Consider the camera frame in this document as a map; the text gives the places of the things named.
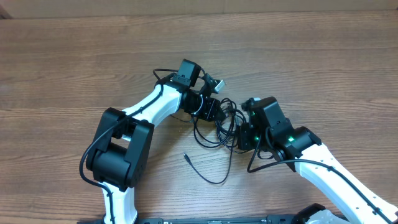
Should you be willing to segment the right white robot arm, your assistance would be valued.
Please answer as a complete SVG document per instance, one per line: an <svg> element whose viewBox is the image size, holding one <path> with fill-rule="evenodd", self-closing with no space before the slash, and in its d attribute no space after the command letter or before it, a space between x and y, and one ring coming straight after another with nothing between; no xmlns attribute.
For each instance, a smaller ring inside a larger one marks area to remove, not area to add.
<svg viewBox="0 0 398 224"><path fill-rule="evenodd" d="M279 164L307 179L320 190L349 223L397 223L397 207L369 190L305 126L294 128L272 96L250 98L241 105L248 121L239 130L238 147L258 156L269 152L273 162L253 168L254 173Z"/></svg>

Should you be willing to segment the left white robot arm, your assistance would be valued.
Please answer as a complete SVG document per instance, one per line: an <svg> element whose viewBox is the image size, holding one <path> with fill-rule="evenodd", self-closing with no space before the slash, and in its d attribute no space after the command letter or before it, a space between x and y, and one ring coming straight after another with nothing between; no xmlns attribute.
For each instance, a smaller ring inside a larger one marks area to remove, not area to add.
<svg viewBox="0 0 398 224"><path fill-rule="evenodd" d="M178 110L204 121L223 119L221 103L211 94L224 85L185 59L179 69L158 77L154 90L136 105L104 111L79 164L81 178L103 192L105 214L98 223L137 223L134 188L146 168L154 129Z"/></svg>

